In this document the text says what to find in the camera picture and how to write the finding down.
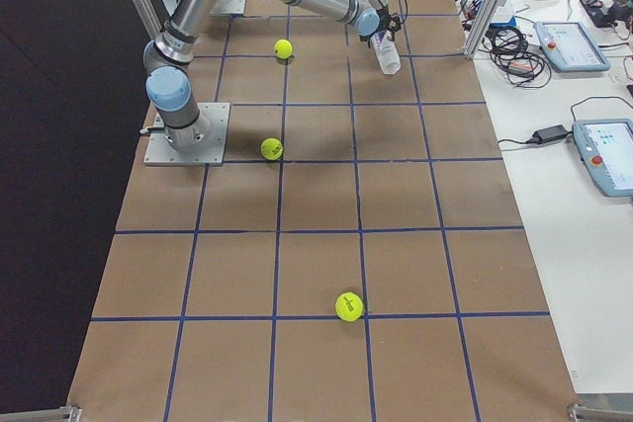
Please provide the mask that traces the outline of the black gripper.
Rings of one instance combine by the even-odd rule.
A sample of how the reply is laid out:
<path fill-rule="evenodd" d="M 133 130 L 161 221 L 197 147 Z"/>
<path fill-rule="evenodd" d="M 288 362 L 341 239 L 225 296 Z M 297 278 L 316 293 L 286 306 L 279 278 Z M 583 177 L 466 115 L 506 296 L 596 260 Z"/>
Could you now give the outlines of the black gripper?
<path fill-rule="evenodd" d="M 384 44 L 394 44 L 395 40 L 394 40 L 393 33 L 390 32 L 390 31 L 386 31 L 386 29 L 388 28 L 389 23 L 390 23 L 390 10 L 389 10 L 389 7 L 385 6 L 385 7 L 382 7 L 380 9 L 377 9 L 376 10 L 376 14 L 378 16 L 378 24 L 376 25 L 376 27 L 372 31 L 372 33 L 369 34 L 368 37 L 363 40 L 363 42 L 366 45 L 368 45 L 368 46 L 372 46 L 372 36 L 374 36 L 378 32 L 385 31 Z"/>

